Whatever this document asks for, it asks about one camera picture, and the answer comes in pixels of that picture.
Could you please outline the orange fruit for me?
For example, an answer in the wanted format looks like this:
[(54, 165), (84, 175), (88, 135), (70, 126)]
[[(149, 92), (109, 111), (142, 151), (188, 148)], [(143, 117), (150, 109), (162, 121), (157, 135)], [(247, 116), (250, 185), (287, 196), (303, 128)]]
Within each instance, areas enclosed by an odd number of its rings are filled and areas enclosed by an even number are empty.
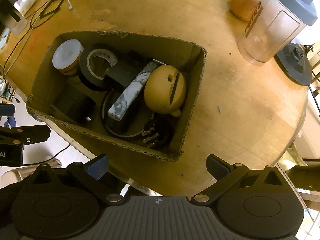
[(231, 0), (230, 10), (239, 19), (248, 22), (255, 11), (259, 0)]

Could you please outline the black tape roll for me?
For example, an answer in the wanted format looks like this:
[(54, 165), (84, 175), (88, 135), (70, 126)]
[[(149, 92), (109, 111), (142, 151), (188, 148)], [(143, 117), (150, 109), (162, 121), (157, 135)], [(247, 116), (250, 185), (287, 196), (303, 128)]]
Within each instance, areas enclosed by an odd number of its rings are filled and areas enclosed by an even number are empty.
[(108, 116), (107, 112), (120, 96), (119, 92), (107, 92), (100, 106), (100, 120), (106, 132), (118, 138), (133, 138), (141, 135), (145, 125), (153, 118), (153, 111), (150, 110), (142, 94), (139, 94), (133, 101), (124, 117), (114, 120)]
[(118, 52), (113, 48), (96, 43), (85, 48), (79, 60), (77, 74), (80, 81), (89, 89), (102, 92), (107, 90), (104, 77), (118, 62)]

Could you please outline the black frame piece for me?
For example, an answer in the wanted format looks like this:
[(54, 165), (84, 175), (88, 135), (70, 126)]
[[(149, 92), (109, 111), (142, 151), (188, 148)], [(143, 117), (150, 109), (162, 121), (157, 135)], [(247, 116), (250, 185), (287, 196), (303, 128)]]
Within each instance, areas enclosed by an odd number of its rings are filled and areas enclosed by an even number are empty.
[(40, 13), (40, 19), (50, 16), (60, 10), (64, 0), (50, 0)]

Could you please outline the black cylindrical mount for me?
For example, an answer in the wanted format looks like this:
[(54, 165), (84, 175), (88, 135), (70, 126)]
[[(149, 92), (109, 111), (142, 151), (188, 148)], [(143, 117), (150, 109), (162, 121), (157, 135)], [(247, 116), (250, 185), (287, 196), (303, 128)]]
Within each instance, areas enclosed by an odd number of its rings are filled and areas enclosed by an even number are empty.
[(68, 83), (53, 102), (57, 110), (82, 126), (93, 119), (96, 105), (93, 99)]

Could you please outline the cardboard box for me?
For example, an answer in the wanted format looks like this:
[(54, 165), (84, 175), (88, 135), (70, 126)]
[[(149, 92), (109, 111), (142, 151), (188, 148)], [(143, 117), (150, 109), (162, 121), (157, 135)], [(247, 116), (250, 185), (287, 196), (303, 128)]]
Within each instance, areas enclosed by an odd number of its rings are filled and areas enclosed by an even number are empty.
[[(103, 97), (112, 90), (121, 95), (126, 88), (107, 88), (102, 92), (87, 88), (77, 74), (79, 63), (76, 74), (71, 77), (57, 70), (52, 64), (53, 54), (59, 45), (70, 39), (79, 40), (84, 49), (96, 43), (105, 44), (118, 52), (118, 62), (124, 61), (138, 67), (140, 72), (151, 61), (155, 61), (159, 66), (168, 64), (177, 68), (183, 74), (187, 85), (185, 100), (180, 107), (181, 116), (176, 118), (170, 114), (159, 114), (153, 111), (153, 118), (145, 125), (144, 131), (133, 138), (118, 138), (106, 132), (100, 120)], [(206, 54), (206, 50), (198, 44), (170, 37), (119, 31), (63, 33), (53, 40), (39, 67), (33, 82), (32, 93), (26, 103), (27, 111), (35, 118), (52, 120), (76, 135), (84, 138), (92, 137), (104, 142), (106, 153), (128, 150), (175, 162), (183, 152), (185, 136), (200, 90)], [(77, 124), (53, 106), (54, 100), (67, 83), (85, 93), (97, 104), (95, 115), (86, 126)]]

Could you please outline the white plastic bottle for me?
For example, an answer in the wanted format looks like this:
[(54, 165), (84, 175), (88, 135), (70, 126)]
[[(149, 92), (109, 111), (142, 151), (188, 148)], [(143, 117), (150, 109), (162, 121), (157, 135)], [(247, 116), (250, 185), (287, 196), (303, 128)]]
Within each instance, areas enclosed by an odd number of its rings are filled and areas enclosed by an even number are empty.
[(74, 76), (84, 47), (77, 39), (63, 42), (53, 54), (52, 64), (63, 75)]

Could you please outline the marbled grey bar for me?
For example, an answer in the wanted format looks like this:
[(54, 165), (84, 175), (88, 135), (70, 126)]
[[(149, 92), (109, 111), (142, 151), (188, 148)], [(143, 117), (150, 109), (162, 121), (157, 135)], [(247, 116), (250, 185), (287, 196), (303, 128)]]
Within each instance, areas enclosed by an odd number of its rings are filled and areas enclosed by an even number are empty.
[(151, 61), (141, 70), (141, 72), (134, 78), (134, 80), (121, 93), (119, 98), (117, 98), (115, 103), (110, 107), (107, 112), (108, 117), (116, 121), (120, 121), (124, 117), (148, 78), (158, 66), (158, 63)]

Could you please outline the black rectangular block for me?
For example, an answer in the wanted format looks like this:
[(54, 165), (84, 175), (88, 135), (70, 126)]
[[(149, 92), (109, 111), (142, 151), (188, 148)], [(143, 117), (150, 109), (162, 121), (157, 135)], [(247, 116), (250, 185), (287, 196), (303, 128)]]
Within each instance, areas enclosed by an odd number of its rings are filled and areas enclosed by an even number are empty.
[(103, 78), (103, 87), (124, 89), (135, 79), (139, 72), (140, 68), (120, 61), (106, 72)]

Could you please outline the clear shaker bottle grey lid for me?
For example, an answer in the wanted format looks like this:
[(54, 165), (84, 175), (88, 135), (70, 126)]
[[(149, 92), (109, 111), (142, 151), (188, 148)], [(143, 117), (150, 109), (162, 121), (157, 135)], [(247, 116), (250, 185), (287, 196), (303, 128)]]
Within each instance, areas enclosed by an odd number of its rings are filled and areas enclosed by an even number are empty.
[(317, 19), (313, 0), (260, 0), (238, 49), (249, 63), (264, 64)]

